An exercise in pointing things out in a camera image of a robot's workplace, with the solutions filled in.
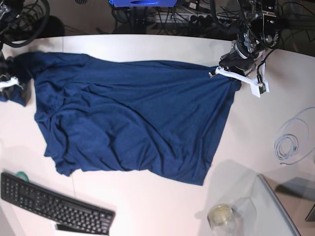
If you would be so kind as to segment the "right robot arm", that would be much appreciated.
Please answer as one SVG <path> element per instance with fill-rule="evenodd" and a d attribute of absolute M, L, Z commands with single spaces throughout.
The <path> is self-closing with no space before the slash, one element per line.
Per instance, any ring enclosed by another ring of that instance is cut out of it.
<path fill-rule="evenodd" d="M 36 6 L 43 6 L 44 14 L 39 27 L 21 43 L 14 43 L 5 36 L 11 29 L 14 33 L 21 34 L 18 27 L 34 10 Z M 46 0 L 36 0 L 30 7 L 25 6 L 23 0 L 2 0 L 0 2 L 0 48 L 4 45 L 11 48 L 21 48 L 29 45 L 43 32 L 50 16 L 50 5 Z M 5 57 L 3 52 L 0 53 L 0 100 L 16 101 L 26 105 L 31 98 L 32 92 L 28 80 L 20 79 L 16 71 L 12 68 L 13 58 Z"/>

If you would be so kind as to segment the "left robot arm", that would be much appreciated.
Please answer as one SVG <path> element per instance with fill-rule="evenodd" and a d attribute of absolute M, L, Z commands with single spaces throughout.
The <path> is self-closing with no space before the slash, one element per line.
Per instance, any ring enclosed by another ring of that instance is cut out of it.
<path fill-rule="evenodd" d="M 278 17 L 275 14 L 275 0 L 239 0 L 240 18 L 229 26 L 218 19 L 216 4 L 210 1 L 211 16 L 216 27 L 227 34 L 236 34 L 237 38 L 231 51 L 223 55 L 219 66 L 232 71 L 249 71 L 263 51 L 274 49 L 278 44 Z"/>

